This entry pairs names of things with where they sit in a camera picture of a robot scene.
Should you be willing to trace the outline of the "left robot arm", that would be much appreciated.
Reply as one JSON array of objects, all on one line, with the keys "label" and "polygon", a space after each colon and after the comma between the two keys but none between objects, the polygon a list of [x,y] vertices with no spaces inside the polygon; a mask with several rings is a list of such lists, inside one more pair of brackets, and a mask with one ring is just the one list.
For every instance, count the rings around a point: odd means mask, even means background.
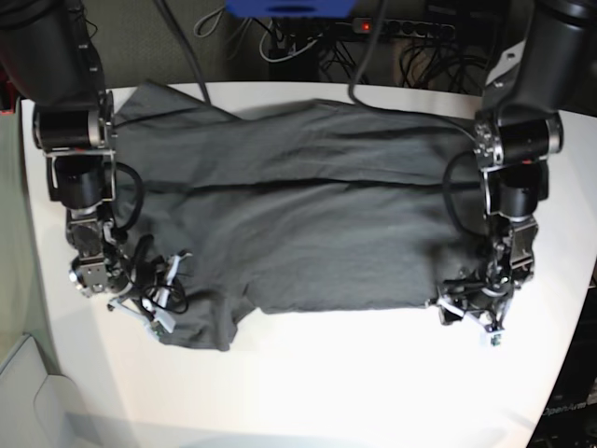
[{"label": "left robot arm", "polygon": [[[533,278],[534,213],[549,195],[548,158],[563,148],[560,111],[590,63],[595,38],[595,2],[537,1],[522,47],[504,50],[488,75],[467,134],[473,147],[454,156],[442,178],[452,224],[480,250],[476,269],[439,283],[428,302],[442,325],[472,321],[498,338],[515,292]],[[463,159],[479,172],[483,233],[467,228],[453,203],[451,177]]]}]

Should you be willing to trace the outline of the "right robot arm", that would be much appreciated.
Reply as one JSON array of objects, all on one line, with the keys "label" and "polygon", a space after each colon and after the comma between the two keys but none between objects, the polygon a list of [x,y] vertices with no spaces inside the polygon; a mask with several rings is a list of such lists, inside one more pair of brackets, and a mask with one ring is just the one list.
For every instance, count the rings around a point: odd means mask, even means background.
[{"label": "right robot arm", "polygon": [[113,95],[88,26],[79,1],[3,2],[1,108],[34,103],[33,139],[46,160],[49,197],[65,208],[65,237],[76,251],[72,283],[88,297],[109,294],[109,310],[161,335],[188,307],[177,278],[187,251],[150,259],[153,238],[145,235],[125,253],[145,188],[117,160]]}]

